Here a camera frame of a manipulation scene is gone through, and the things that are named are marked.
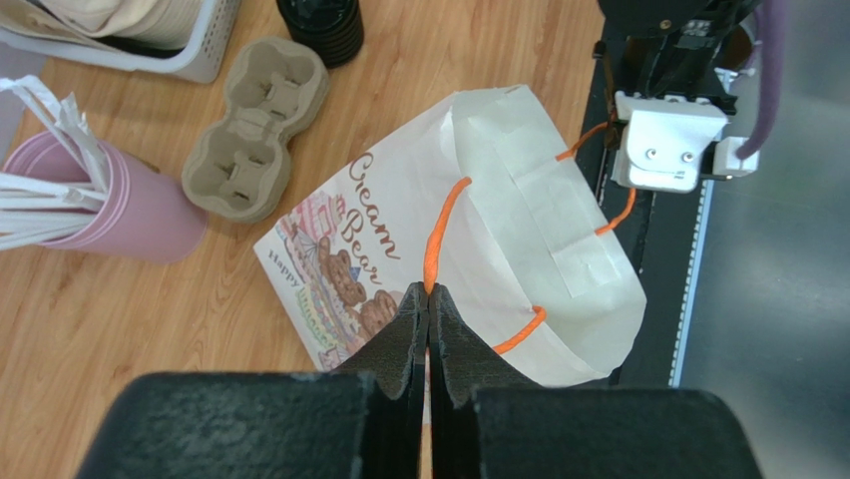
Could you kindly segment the white paper takeout bag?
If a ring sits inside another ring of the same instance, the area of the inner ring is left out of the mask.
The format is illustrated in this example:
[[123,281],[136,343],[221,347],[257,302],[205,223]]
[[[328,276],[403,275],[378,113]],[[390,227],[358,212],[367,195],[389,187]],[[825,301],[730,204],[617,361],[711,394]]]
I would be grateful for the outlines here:
[[254,252],[316,367],[335,368],[390,322],[463,179],[437,280],[464,321],[545,386],[621,366],[645,294],[566,148],[529,87],[458,92],[282,216]]

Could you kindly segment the cardboard cup carrier tray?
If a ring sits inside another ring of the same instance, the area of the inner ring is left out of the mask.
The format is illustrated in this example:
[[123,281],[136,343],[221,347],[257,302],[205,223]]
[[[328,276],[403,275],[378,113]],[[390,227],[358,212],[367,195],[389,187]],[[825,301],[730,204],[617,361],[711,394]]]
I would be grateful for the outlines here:
[[328,71],[308,47],[263,37],[242,48],[225,79],[223,117],[185,161],[188,199],[231,222],[267,218],[291,177],[287,145],[315,120],[328,91]]

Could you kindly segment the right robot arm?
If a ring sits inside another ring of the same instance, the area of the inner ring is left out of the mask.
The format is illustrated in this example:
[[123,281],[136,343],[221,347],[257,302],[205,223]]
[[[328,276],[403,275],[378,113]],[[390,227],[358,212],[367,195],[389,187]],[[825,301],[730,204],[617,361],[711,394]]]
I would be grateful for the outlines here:
[[639,99],[704,99],[725,115],[737,98],[715,75],[743,64],[733,38],[759,1],[600,1],[603,38],[594,47],[606,80],[608,109],[615,93]]

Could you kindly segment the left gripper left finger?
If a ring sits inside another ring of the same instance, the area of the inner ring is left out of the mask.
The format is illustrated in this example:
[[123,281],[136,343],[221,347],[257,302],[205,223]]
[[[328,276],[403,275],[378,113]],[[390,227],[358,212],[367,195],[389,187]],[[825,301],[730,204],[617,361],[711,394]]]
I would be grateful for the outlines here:
[[425,402],[428,294],[411,283],[380,332],[334,373],[356,373],[371,386],[358,459],[361,478],[417,478]]

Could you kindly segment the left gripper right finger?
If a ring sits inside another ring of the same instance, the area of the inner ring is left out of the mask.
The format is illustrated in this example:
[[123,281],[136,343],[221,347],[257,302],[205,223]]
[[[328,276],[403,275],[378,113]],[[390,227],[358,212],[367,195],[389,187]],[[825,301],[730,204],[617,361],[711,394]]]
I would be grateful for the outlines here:
[[428,294],[432,470],[435,478],[507,478],[522,463],[519,439],[496,424],[496,412],[476,410],[482,388],[536,388],[466,321],[449,289]]

